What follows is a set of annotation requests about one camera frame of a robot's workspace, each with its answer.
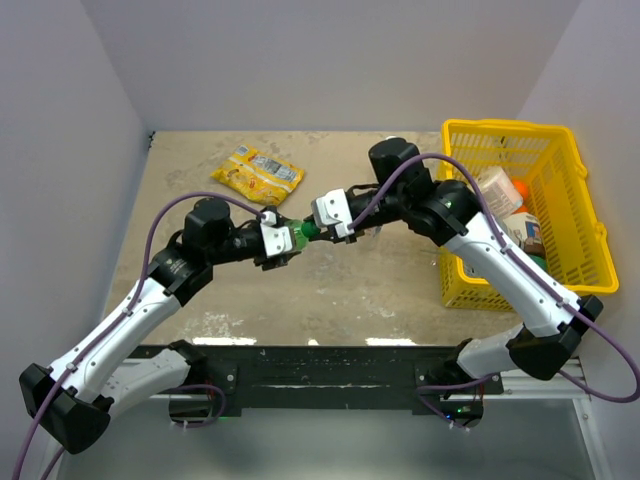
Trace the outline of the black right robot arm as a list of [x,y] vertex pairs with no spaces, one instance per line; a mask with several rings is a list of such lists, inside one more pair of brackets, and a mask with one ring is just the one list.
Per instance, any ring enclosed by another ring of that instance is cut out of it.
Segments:
[[554,281],[485,214],[485,201],[458,180],[436,181],[400,137],[368,152],[374,185],[336,189],[316,198],[311,220],[321,239],[351,242],[364,230],[403,221],[473,268],[520,315],[523,324],[484,339],[463,341],[425,375],[428,385],[469,392],[481,378],[520,369],[538,380],[553,378],[573,356],[603,305]]

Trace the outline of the small labelled clear bottle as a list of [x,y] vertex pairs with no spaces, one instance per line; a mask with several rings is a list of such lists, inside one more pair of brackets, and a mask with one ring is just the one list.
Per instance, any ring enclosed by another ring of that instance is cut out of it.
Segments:
[[382,229],[383,229],[382,226],[374,226],[374,227],[370,227],[370,228],[364,229],[362,231],[361,239],[363,239],[363,240],[374,240],[380,235]]

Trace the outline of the green plastic bottle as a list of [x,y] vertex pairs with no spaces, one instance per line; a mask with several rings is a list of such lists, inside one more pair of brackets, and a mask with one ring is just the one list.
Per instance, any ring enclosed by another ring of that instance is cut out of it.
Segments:
[[300,252],[306,248],[310,239],[307,239],[301,232],[300,226],[304,220],[290,219],[285,222],[285,226],[289,229],[292,237],[293,249]]

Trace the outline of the green bottle cap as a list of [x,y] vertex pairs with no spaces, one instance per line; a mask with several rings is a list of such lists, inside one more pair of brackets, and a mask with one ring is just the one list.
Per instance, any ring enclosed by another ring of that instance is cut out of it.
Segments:
[[321,233],[321,229],[313,221],[304,221],[300,226],[300,230],[307,239],[311,239]]

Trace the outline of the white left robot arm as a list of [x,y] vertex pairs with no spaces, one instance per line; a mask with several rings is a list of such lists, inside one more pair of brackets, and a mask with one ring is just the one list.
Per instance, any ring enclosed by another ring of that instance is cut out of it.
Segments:
[[[30,428],[43,428],[67,453],[87,450],[117,414],[162,390],[196,392],[205,385],[207,368],[184,341],[164,348],[129,378],[116,371],[156,326],[212,281],[214,266],[250,260],[263,270],[278,268],[318,232],[311,220],[212,192],[180,196],[161,211],[186,199],[195,204],[163,249],[153,253],[154,235],[147,235],[139,279],[117,308],[66,354],[47,366],[31,364],[19,377]],[[235,204],[252,219],[235,225]]]

